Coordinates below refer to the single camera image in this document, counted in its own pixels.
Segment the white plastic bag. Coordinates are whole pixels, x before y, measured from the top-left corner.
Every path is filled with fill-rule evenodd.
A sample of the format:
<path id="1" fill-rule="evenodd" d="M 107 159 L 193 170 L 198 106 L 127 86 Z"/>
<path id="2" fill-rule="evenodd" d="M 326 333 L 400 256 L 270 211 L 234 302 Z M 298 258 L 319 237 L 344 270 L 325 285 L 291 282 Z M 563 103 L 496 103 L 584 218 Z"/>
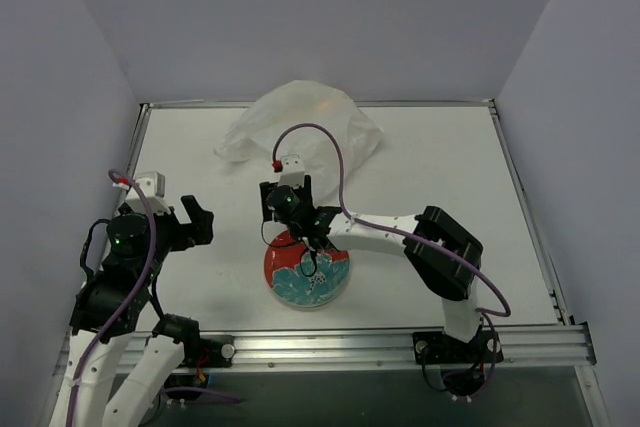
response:
<path id="1" fill-rule="evenodd" d="M 383 131 L 343 91 L 296 80 L 255 101 L 232 123 L 215 154 L 227 162 L 297 155 L 312 179 L 316 200 L 339 186 L 339 168 L 349 175 L 374 152 Z"/>

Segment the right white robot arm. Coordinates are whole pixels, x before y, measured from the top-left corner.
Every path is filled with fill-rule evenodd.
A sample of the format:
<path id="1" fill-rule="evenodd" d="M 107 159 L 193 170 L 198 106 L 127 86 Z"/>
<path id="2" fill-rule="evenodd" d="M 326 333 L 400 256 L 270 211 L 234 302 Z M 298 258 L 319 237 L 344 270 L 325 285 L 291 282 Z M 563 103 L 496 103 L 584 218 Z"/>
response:
<path id="1" fill-rule="evenodd" d="M 343 204 L 317 206 L 311 177 L 260 184 L 263 220 L 285 226 L 314 262 L 333 253 L 364 251 L 405 258 L 429 291 L 441 299 L 444 327 L 431 344 L 435 360 L 486 360 L 497 348 L 494 316 L 508 317 L 504 294 L 481 271 L 483 245 L 439 207 L 413 216 L 371 216 L 349 212 Z"/>

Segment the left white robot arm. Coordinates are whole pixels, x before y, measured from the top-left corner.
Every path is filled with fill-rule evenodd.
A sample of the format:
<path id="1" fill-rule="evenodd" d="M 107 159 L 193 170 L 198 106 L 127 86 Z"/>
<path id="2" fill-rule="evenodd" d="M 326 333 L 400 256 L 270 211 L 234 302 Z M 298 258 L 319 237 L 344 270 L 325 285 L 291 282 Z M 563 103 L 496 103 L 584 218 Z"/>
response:
<path id="1" fill-rule="evenodd" d="M 112 219 L 103 220 L 109 251 L 76 296 L 70 320 L 66 370 L 50 423 L 53 426 L 136 426 L 159 395 L 192 399 L 203 392 L 205 369 L 228 368 L 235 353 L 228 335 L 202 337 L 196 320 L 164 312 L 157 279 L 166 257 L 214 238 L 212 212 L 196 198 L 181 199 L 181 223 L 162 195 L 144 202 L 129 193 Z M 152 306 L 158 322 L 140 360 L 119 388 L 121 357 L 139 316 Z"/>

